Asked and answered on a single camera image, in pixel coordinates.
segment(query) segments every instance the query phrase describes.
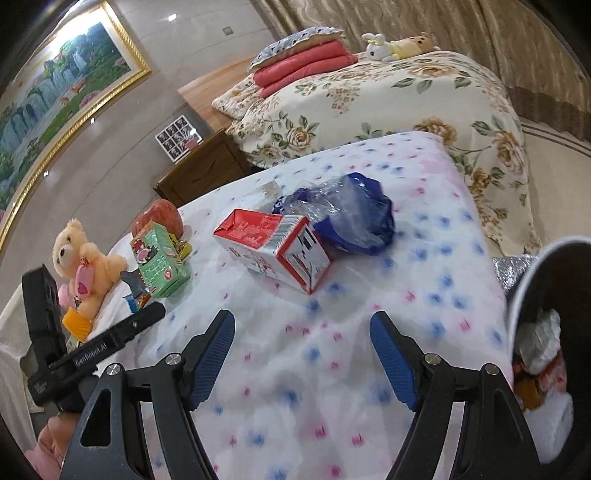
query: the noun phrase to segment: red folded blanket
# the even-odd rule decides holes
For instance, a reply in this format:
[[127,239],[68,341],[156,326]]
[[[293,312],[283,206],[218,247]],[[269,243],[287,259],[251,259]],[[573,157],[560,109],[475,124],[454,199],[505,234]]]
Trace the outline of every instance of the red folded blanket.
[[268,96],[273,95],[273,93],[281,90],[283,87],[287,87],[290,83],[293,83],[296,80],[309,77],[310,75],[317,75],[319,73],[334,72],[335,70],[348,67],[353,63],[357,63],[357,57],[351,54],[341,55],[340,57],[334,57],[332,59],[315,61],[314,63],[310,63],[309,65],[296,70],[294,73],[283,77],[281,80],[263,88],[261,90],[261,96],[263,98],[267,98]]
[[332,59],[348,54],[349,52],[343,44],[338,40],[334,40],[301,51],[292,57],[287,57],[268,67],[257,70],[254,74],[254,81],[259,87],[268,87],[315,61]]

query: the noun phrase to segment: red apple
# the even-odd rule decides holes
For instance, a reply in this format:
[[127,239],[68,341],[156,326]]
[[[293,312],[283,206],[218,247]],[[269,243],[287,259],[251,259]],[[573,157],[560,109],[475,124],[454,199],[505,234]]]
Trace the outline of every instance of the red apple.
[[136,236],[150,220],[165,227],[177,239],[183,236],[183,220],[177,208],[168,200],[158,199],[145,212],[140,213],[134,220],[131,234]]

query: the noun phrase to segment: photo frame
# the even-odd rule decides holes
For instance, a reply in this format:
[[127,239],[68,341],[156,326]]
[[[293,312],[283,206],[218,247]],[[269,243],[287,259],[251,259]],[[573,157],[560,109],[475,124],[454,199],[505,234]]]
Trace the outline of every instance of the photo frame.
[[150,71],[106,1],[60,24],[36,49],[0,98],[0,254],[60,150]]
[[184,115],[179,116],[154,137],[170,160],[175,163],[182,160],[189,153],[192,148],[191,144],[196,145],[203,141],[197,129]]

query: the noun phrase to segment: patterned pillow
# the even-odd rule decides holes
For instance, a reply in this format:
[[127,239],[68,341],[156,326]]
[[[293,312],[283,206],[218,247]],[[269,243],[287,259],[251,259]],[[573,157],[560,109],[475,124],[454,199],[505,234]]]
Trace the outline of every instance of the patterned pillow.
[[339,38],[342,32],[340,28],[335,27],[310,27],[291,34],[263,48],[248,67],[248,72],[261,69],[316,45],[333,41]]

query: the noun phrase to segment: curtain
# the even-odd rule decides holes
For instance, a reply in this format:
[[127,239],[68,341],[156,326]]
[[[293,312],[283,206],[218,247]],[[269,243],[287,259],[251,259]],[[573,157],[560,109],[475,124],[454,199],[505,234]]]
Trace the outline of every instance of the curtain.
[[362,51],[365,32],[387,40],[428,32],[442,50],[495,72],[517,114],[591,140],[591,85],[560,40],[519,0],[258,0],[280,36],[314,25],[342,28]]

